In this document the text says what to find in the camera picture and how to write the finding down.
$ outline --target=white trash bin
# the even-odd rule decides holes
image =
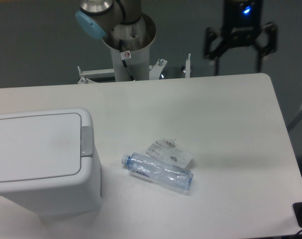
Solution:
[[[0,115],[0,196],[38,215],[96,210],[100,168],[87,110]]]

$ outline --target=gray floor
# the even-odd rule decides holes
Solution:
[[[112,68],[108,49],[86,35],[74,14],[78,0],[0,1],[0,88],[76,84],[82,70]],[[167,76],[181,77],[191,55],[193,77],[212,76],[202,57],[204,31],[222,24],[223,0],[143,0],[143,11],[156,23],[151,63],[169,61]],[[302,103],[302,0],[265,0],[262,24],[279,26],[278,52],[264,62],[286,123]],[[220,74],[254,73],[252,48],[232,49],[221,59]],[[302,121],[290,133],[302,165]]]

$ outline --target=plastic water bottle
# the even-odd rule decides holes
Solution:
[[[193,173],[189,170],[138,153],[131,156],[125,154],[122,163],[131,172],[185,190],[189,190],[193,178]]]

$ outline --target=blue light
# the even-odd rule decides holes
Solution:
[[[250,11],[251,11],[251,7],[250,7],[250,6],[247,6],[247,7],[245,8],[245,10],[243,11],[243,13],[244,13],[245,15],[247,15]]]

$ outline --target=table surface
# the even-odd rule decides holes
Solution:
[[[265,74],[0,89],[0,114],[84,107],[102,163],[99,211],[38,217],[0,197],[0,238],[242,239],[295,234],[302,178]],[[134,177],[160,138],[194,154],[187,194]]]

